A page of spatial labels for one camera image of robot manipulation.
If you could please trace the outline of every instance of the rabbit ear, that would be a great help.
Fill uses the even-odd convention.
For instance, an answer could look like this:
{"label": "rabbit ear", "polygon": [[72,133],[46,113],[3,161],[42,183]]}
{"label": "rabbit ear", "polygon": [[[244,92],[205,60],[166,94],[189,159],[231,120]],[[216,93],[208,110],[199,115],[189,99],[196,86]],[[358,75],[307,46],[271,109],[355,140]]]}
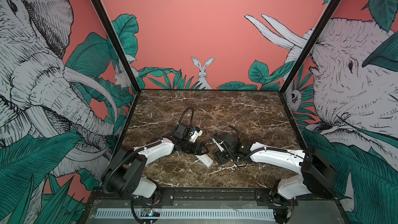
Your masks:
{"label": "rabbit ear", "polygon": [[207,59],[203,67],[209,66],[212,62],[214,62],[214,57],[210,57],[209,59]]}
{"label": "rabbit ear", "polygon": [[191,56],[191,59],[195,66],[197,66],[198,68],[202,68],[202,64],[200,63],[200,61],[197,58]]}

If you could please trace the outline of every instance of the illustrated rabbit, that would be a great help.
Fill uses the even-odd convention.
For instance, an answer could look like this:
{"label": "illustrated rabbit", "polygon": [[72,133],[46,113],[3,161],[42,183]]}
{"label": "illustrated rabbit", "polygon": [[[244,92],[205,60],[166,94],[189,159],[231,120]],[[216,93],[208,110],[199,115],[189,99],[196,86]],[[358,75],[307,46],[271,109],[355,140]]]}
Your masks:
{"label": "illustrated rabbit", "polygon": [[199,84],[202,84],[202,85],[199,86],[198,89],[212,89],[211,86],[206,81],[206,77],[207,77],[206,67],[209,66],[214,61],[214,57],[210,57],[209,59],[207,59],[207,61],[205,62],[203,67],[197,58],[195,58],[193,56],[191,56],[191,58],[192,58],[193,64],[199,68],[198,85]]}

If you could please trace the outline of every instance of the rabbit face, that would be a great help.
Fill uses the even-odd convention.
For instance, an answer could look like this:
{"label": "rabbit face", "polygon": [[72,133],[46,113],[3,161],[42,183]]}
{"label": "rabbit face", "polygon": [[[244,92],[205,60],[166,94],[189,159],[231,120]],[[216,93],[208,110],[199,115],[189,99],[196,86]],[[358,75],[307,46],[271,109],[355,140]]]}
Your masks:
{"label": "rabbit face", "polygon": [[191,56],[191,59],[193,64],[199,68],[199,78],[206,78],[207,77],[206,67],[209,66],[214,61],[214,57],[210,57],[209,59],[207,59],[203,67],[197,58]]}

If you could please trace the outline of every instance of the white tusk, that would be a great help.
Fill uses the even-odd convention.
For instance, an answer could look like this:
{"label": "white tusk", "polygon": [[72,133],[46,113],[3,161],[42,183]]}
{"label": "white tusk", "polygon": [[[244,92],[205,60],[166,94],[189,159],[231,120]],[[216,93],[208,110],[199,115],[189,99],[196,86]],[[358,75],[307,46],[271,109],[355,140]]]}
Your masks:
{"label": "white tusk", "polygon": [[101,157],[108,148],[100,150],[99,152],[85,152],[76,147],[73,147],[70,152],[66,154],[66,158],[76,162],[87,162]]}
{"label": "white tusk", "polygon": [[293,43],[294,45],[303,48],[307,43],[307,40],[297,36],[295,33],[291,32],[285,25],[281,22],[267,16],[265,14],[261,15],[281,36],[286,38],[289,42]]}
{"label": "white tusk", "polygon": [[43,107],[31,107],[26,109],[25,113],[33,126],[35,126],[45,138],[59,135],[58,131],[52,126]]}
{"label": "white tusk", "polygon": [[118,111],[117,111],[115,101],[113,100],[112,95],[101,84],[99,84],[95,80],[91,79],[90,77],[88,77],[82,73],[79,73],[79,72],[71,69],[70,67],[66,67],[66,66],[65,66],[65,70],[64,70],[64,78],[68,82],[81,83],[85,86],[91,87],[92,89],[95,89],[98,92],[102,93],[102,95],[105,96],[112,105],[113,112],[115,113],[115,122],[113,124],[116,123]]}
{"label": "white tusk", "polygon": [[245,15],[245,18],[249,20],[254,26],[256,26],[256,28],[261,32],[261,34],[273,44],[276,44],[279,47],[285,48],[287,50],[292,49],[292,47],[294,46],[293,43],[272,32],[269,28],[267,28],[262,22],[260,22],[256,18],[250,15]]}

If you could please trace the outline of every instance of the black metal frame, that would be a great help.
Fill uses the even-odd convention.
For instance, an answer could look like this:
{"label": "black metal frame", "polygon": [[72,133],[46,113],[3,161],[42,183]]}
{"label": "black metal frame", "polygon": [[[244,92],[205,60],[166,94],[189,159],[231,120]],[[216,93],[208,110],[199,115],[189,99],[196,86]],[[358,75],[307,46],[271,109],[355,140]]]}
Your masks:
{"label": "black metal frame", "polygon": [[329,1],[324,12],[322,13],[321,18],[319,19],[318,23],[315,26],[314,31],[312,32],[310,38],[308,39],[307,43],[305,44],[304,48],[302,49],[300,56],[298,57],[292,70],[290,71],[289,75],[287,76],[286,81],[283,83],[281,90],[279,91],[282,94],[284,94],[286,92],[287,87],[292,82],[292,80],[296,76],[297,72],[299,71],[301,65],[304,63],[304,61],[308,57],[312,47],[316,44],[316,41],[318,40],[319,36],[321,35],[323,29],[325,28],[326,24],[330,20],[331,16],[333,15],[333,13],[336,10],[337,6],[339,5],[340,1],[341,0],[330,0]]}

